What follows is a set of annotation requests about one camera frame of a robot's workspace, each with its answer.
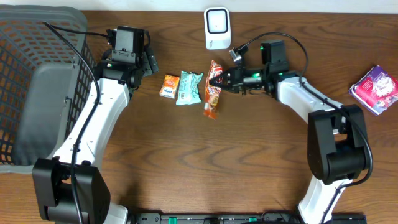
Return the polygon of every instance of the basket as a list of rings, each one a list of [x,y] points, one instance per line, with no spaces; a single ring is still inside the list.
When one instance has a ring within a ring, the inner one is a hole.
[[[73,129],[92,81],[88,68],[42,21],[86,31],[70,7],[0,5],[0,172],[31,173]],[[60,33],[94,66],[85,35]]]

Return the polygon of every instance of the small orange packet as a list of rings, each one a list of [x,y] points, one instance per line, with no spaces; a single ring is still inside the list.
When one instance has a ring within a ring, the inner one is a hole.
[[[206,78],[205,111],[203,114],[211,119],[216,119],[216,106],[220,97],[221,88],[209,84],[209,81],[223,73],[223,68],[214,60],[211,61],[210,70]]]
[[[164,77],[164,82],[159,94],[168,98],[175,98],[177,92],[178,83],[180,82],[180,77],[175,77],[173,75],[166,75]]]

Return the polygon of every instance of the light blue packet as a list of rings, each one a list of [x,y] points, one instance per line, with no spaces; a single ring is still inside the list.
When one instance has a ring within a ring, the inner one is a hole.
[[[201,81],[203,73],[200,75],[181,71],[180,88],[176,105],[191,105],[200,103],[201,99],[198,92],[198,84]]]

